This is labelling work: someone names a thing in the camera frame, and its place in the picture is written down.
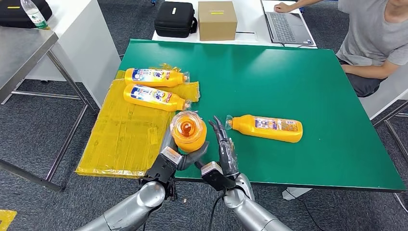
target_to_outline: person's arm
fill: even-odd
[[[342,65],[344,72],[364,78],[384,79],[390,76],[400,66],[386,60],[382,66],[353,66]]]
[[[323,0],[299,0],[298,2],[292,4],[292,5],[287,5],[283,2],[279,3],[278,5],[275,5],[275,12],[279,13],[287,13],[290,11],[293,11],[297,8],[301,8],[304,6],[308,6],[311,4],[314,4],[316,2],[323,1]]]

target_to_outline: gray t-shirt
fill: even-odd
[[[339,0],[339,10],[350,14],[348,33],[337,57],[352,65],[408,63],[408,20],[389,23],[384,18],[388,0]]]

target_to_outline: bottle label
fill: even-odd
[[[158,82],[164,78],[170,78],[170,71],[158,69],[134,69],[132,74],[133,81]]]
[[[298,131],[296,121],[288,119],[258,117],[255,118],[255,127],[282,131]]]
[[[168,103],[172,93],[136,84],[133,86],[130,96],[146,102],[157,101],[160,103]]]
[[[44,29],[48,27],[47,22],[40,12],[28,14],[28,17],[30,17],[31,21],[34,23],[34,25],[36,25],[38,29]]]

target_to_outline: yellow plastic wrap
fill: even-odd
[[[192,102],[198,102],[200,98],[200,87],[198,82],[179,84],[175,87],[155,87],[159,90],[172,92],[185,100],[191,100]]]
[[[7,230],[11,222],[14,220],[15,215],[17,215],[16,211],[0,209],[0,231]]]
[[[138,178],[156,159],[175,113],[126,102],[125,86],[123,79],[112,82],[77,174]]]

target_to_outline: person's hand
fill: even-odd
[[[275,12],[278,13],[287,13],[292,11],[291,7],[283,2],[279,3],[278,5],[275,5],[274,10]]]
[[[343,64],[343,65],[342,65],[342,68],[343,68],[343,71],[344,71],[345,73],[349,73],[349,72],[350,72],[350,71],[349,71],[350,65],[348,65],[348,64]]]

